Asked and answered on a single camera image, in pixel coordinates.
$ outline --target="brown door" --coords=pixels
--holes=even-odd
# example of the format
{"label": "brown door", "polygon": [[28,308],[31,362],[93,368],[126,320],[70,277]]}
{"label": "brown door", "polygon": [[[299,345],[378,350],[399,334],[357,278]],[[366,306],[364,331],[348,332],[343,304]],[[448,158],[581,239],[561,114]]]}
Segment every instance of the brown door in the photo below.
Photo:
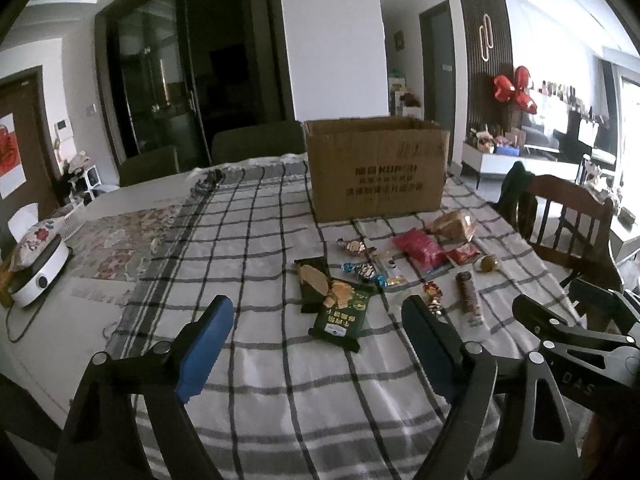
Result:
{"label": "brown door", "polygon": [[0,121],[10,114],[13,114],[15,140],[26,182],[4,199],[0,198],[2,254],[6,254],[14,244],[6,223],[18,209],[37,202],[38,215],[42,220],[60,207],[52,188],[54,177],[46,145],[46,142],[49,142],[49,131],[44,132],[40,115],[36,74],[8,84],[0,82]]}

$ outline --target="dining table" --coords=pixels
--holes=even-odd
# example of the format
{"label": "dining table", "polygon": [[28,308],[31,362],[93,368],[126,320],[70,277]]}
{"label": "dining table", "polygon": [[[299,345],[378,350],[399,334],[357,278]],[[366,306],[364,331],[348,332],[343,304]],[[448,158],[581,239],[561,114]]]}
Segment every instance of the dining table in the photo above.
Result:
{"label": "dining table", "polygon": [[[472,219],[478,257],[495,255],[496,270],[453,261],[423,269],[395,249],[394,237],[451,211]],[[70,262],[19,342],[2,331],[0,362],[62,427],[91,355],[143,354],[175,338],[215,296],[230,298],[234,325],[204,390],[186,405],[224,478],[412,478],[450,410],[402,327],[402,302],[423,295],[426,283],[442,291],[442,321],[462,333],[455,274],[474,270],[490,334],[482,344],[495,355],[521,358],[539,344],[513,318],[519,294],[579,322],[531,247],[455,176],[436,211],[320,223],[306,157],[286,156],[119,189],[90,204],[86,219],[68,242],[78,262]],[[296,260],[322,256],[333,278],[356,279],[342,270],[354,256],[340,238],[394,253],[405,278],[370,298],[359,352],[309,335],[316,316],[301,311]],[[29,320],[28,309],[12,312],[6,325],[15,336]],[[152,471],[170,478],[144,399],[133,402]],[[500,405],[492,402],[470,478],[481,475],[499,418]]]}

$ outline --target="gray upholstered chair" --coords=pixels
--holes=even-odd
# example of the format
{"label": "gray upholstered chair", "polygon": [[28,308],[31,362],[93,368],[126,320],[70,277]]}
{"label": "gray upholstered chair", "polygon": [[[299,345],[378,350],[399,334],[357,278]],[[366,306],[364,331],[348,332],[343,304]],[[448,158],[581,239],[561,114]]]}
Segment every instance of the gray upholstered chair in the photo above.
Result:
{"label": "gray upholstered chair", "polygon": [[164,146],[125,160],[120,165],[120,187],[133,186],[178,173],[180,169],[175,146]]}
{"label": "gray upholstered chair", "polygon": [[280,121],[218,132],[211,141],[213,164],[305,151],[302,124],[297,121]]}

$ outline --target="silver screw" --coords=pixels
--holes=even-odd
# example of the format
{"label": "silver screw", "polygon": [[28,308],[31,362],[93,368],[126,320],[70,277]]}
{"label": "silver screw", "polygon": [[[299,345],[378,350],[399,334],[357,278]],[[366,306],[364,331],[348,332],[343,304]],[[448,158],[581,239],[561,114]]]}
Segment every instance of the silver screw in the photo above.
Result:
{"label": "silver screw", "polygon": [[108,358],[109,358],[109,354],[107,354],[107,352],[98,352],[96,355],[94,355],[91,358],[91,362],[96,366],[100,366],[105,364]]}
{"label": "silver screw", "polygon": [[482,353],[482,345],[480,343],[476,343],[475,341],[466,342],[465,349],[470,354],[478,355]]}
{"label": "silver screw", "polygon": [[542,354],[539,354],[538,352],[531,352],[529,354],[529,359],[532,363],[535,363],[537,365],[541,365],[543,362],[545,362],[545,358],[543,358]]}
{"label": "silver screw", "polygon": [[171,343],[168,341],[159,341],[151,348],[151,351],[158,355],[166,354],[169,350],[171,350]]}

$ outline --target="red candy wrapper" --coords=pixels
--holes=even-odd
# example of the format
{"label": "red candy wrapper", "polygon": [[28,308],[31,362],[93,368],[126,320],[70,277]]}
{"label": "red candy wrapper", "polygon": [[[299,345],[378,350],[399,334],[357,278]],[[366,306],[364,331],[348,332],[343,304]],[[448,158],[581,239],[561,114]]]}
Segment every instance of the red candy wrapper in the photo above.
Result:
{"label": "red candy wrapper", "polygon": [[464,265],[474,256],[480,254],[473,244],[464,244],[458,248],[447,251],[447,256],[451,258],[457,265]]}
{"label": "red candy wrapper", "polygon": [[422,270],[433,270],[447,263],[447,255],[435,238],[423,231],[411,229],[392,240],[393,244],[412,257]]}

